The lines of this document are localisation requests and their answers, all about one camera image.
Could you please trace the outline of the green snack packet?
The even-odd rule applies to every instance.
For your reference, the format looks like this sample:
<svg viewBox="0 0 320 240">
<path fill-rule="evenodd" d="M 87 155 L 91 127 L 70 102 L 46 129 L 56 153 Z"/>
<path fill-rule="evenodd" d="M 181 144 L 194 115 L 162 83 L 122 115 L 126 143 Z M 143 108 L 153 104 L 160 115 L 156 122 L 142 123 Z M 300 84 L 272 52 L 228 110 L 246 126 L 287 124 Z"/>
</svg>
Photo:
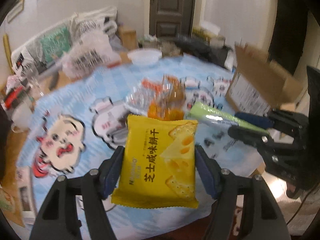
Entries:
<svg viewBox="0 0 320 240">
<path fill-rule="evenodd" d="M 218 125 L 221 127 L 239 126 L 253 131 L 269 134 L 263 128 L 250 124 L 245 120 L 237 118 L 229 113 L 223 112 L 213 107 L 209 107 L 201 102 L 196 102 L 188 113 L 188 117 L 204 122 L 207 125 Z"/>
</svg>

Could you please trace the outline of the white plastic bowl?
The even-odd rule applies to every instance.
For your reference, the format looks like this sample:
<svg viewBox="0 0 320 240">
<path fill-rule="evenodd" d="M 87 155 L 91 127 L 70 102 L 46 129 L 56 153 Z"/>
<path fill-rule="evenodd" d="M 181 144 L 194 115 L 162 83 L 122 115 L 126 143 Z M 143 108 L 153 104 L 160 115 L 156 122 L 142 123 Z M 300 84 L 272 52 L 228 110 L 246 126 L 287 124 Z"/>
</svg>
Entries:
<svg viewBox="0 0 320 240">
<path fill-rule="evenodd" d="M 149 66 L 162 58 L 162 52 L 153 48 L 139 48 L 128 52 L 127 57 L 136 66 Z"/>
</svg>

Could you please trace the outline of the green patterned cushion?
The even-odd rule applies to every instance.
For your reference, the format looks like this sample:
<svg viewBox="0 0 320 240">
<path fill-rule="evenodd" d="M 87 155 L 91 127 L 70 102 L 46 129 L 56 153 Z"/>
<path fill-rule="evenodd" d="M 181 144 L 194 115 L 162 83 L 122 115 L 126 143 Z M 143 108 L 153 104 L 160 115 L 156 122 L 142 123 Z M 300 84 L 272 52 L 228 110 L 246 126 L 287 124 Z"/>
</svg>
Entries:
<svg viewBox="0 0 320 240">
<path fill-rule="evenodd" d="M 53 32 L 44 35 L 44 37 L 40 39 L 40 43 L 45 61 L 51 63 L 59 59 L 64 53 L 69 52 L 71 48 L 69 30 L 63 25 Z"/>
</svg>

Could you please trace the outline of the white tote bag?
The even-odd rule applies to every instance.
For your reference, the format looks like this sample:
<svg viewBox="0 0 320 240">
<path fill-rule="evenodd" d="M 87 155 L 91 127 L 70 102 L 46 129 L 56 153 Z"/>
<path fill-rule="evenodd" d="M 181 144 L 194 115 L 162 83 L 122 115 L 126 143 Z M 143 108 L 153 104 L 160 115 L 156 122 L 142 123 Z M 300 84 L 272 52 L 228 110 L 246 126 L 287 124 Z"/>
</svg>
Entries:
<svg viewBox="0 0 320 240">
<path fill-rule="evenodd" d="M 81 35 L 93 30 L 99 30 L 109 37 L 113 37 L 118 29 L 117 8 L 108 6 L 89 12 L 76 12 L 71 17 L 69 33 L 72 41 L 78 40 Z"/>
</svg>

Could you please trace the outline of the black garbage bag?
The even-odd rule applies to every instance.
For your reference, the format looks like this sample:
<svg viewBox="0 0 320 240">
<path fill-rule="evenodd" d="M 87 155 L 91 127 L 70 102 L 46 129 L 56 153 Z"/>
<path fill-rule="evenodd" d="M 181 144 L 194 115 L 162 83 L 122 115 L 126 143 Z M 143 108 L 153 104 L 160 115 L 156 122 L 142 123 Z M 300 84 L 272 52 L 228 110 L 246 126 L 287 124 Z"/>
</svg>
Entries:
<svg viewBox="0 0 320 240">
<path fill-rule="evenodd" d="M 193 55 L 202 61 L 213 63 L 229 71 L 234 67 L 234 51 L 231 47 L 214 48 L 198 38 L 178 34 L 173 42 L 184 53 Z"/>
</svg>

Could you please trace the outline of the yellow cheese cracker packet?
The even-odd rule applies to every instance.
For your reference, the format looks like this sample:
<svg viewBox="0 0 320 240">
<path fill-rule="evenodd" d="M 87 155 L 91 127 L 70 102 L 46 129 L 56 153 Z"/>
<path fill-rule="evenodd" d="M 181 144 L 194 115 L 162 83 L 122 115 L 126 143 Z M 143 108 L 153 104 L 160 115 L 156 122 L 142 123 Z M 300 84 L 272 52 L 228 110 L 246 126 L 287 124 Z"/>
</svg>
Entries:
<svg viewBox="0 0 320 240">
<path fill-rule="evenodd" d="M 111 202 L 140 209 L 196 209 L 196 120 L 161 121 L 129 115 L 118 186 Z"/>
</svg>

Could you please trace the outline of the dark wooden door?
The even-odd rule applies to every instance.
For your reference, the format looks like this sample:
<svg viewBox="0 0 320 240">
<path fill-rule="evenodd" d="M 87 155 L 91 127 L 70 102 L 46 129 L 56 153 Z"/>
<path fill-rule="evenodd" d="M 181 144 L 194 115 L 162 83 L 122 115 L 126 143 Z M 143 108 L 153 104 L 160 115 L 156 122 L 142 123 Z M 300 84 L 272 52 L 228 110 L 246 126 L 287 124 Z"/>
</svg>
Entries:
<svg viewBox="0 0 320 240">
<path fill-rule="evenodd" d="M 195 0 L 150 0 L 149 34 L 172 40 L 190 35 Z"/>
</svg>

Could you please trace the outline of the black remote control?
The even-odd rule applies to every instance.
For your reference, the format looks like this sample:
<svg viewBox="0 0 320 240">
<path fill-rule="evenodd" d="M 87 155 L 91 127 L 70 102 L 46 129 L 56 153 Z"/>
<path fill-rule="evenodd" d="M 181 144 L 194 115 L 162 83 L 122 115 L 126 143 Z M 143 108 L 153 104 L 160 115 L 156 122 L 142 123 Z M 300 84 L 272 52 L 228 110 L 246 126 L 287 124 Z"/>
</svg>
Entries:
<svg viewBox="0 0 320 240">
<path fill-rule="evenodd" d="M 48 85 L 48 89 L 50 91 L 54 90 L 57 87 L 57 83 L 59 81 L 59 77 L 60 77 L 59 72 L 54 72 L 53 73 L 53 75 L 51 77 L 51 80 L 50 80 L 50 83 Z"/>
</svg>

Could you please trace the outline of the white mug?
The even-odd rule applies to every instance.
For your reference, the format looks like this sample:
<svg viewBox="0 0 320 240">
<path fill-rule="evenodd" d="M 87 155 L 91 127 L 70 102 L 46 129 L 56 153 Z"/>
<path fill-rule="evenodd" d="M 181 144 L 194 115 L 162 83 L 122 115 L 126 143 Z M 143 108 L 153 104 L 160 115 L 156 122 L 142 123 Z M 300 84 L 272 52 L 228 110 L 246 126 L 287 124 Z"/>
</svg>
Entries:
<svg viewBox="0 0 320 240">
<path fill-rule="evenodd" d="M 13 111 L 11 116 L 11 130 L 14 133 L 21 133 L 29 128 L 32 117 L 32 102 L 29 99 L 22 101 Z"/>
</svg>

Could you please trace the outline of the blue cartoon tablecloth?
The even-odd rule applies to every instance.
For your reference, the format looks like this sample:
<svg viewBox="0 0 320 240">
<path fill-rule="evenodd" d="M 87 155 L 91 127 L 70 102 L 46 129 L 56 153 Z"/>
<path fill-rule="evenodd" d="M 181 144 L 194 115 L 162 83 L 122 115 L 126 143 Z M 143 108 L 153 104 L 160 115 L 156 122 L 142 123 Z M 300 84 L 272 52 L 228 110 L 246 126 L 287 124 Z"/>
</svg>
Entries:
<svg viewBox="0 0 320 240">
<path fill-rule="evenodd" d="M 48 132 L 63 131 L 62 118 L 75 118 L 82 128 L 76 150 L 77 162 L 68 178 L 83 176 L 97 168 L 113 154 L 119 145 L 125 144 L 127 128 L 124 118 L 128 115 L 125 98 L 143 79 L 161 81 L 163 75 L 178 77 L 187 86 L 187 101 L 203 100 L 210 106 L 232 113 L 224 96 L 215 93 L 215 85 L 232 79 L 232 73 L 184 55 L 165 58 L 148 66 L 125 64 L 112 69 L 97 68 L 89 77 L 66 85 L 36 104 L 29 124 L 30 132 L 17 160 L 18 168 L 30 169 L 30 186 L 20 186 L 23 194 L 31 192 L 32 202 L 40 209 L 52 184 L 61 174 L 50 162 L 44 162 L 45 152 L 40 138 Z M 161 209 L 134 209 L 104 201 L 106 214 L 119 239 L 147 239 L 186 226 L 207 217 L 213 200 L 206 194 L 200 178 L 196 178 L 196 198 L 199 207 L 168 207 Z"/>
</svg>

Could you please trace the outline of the white printed plastic bag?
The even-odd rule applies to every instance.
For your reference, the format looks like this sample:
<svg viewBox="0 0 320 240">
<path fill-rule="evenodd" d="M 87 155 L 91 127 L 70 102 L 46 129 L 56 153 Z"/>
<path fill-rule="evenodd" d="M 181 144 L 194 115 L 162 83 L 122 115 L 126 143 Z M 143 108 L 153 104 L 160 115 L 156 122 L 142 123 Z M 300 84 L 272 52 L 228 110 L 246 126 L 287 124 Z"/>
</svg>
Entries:
<svg viewBox="0 0 320 240">
<path fill-rule="evenodd" d="M 61 58 L 62 71 L 70 79 L 80 79 L 90 75 L 97 67 L 114 67 L 122 60 L 109 41 L 108 35 L 93 30 L 84 33 Z"/>
</svg>

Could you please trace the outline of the cardboard box with label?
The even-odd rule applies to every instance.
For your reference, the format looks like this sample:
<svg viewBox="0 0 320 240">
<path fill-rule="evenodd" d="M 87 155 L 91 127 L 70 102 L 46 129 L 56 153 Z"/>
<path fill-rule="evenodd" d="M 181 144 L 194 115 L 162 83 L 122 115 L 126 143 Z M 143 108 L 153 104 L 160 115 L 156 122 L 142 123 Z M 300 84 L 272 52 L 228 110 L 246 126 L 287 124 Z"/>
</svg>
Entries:
<svg viewBox="0 0 320 240">
<path fill-rule="evenodd" d="M 236 112 L 264 115 L 272 108 L 294 110 L 303 86 L 270 54 L 236 43 L 237 68 L 225 98 Z"/>
</svg>

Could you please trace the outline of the orange clear snack bag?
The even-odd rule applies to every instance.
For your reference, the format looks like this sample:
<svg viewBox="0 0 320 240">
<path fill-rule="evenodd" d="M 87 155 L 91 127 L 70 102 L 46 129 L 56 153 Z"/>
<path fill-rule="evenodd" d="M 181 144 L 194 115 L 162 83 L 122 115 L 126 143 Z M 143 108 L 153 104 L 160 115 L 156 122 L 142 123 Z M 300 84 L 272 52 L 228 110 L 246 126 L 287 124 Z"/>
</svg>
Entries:
<svg viewBox="0 0 320 240">
<path fill-rule="evenodd" d="M 143 78 L 125 98 L 131 113 L 162 121 L 184 119 L 185 85 L 171 75 L 161 81 Z"/>
</svg>

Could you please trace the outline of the small wooden box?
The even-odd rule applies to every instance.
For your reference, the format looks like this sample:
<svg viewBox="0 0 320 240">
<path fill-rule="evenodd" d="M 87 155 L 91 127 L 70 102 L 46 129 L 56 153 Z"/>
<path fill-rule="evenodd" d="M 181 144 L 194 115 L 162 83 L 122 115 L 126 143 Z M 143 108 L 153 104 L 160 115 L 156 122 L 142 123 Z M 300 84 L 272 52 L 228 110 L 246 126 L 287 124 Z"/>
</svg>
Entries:
<svg viewBox="0 0 320 240">
<path fill-rule="evenodd" d="M 137 33 L 135 29 L 121 25 L 118 27 L 118 34 L 124 48 L 127 50 L 135 50 L 138 48 Z"/>
</svg>

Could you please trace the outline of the wine glass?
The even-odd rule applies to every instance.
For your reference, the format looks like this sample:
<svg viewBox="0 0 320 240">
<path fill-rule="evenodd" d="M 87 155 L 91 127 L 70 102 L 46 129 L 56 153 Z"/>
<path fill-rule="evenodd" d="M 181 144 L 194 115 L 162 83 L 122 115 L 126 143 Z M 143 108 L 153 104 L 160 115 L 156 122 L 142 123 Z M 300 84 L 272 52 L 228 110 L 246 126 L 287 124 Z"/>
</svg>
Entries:
<svg viewBox="0 0 320 240">
<path fill-rule="evenodd" d="M 28 83 L 33 91 L 34 98 L 41 98 L 44 96 L 44 92 L 42 91 L 39 84 L 39 72 L 36 67 L 30 66 L 26 71 L 26 78 Z"/>
</svg>

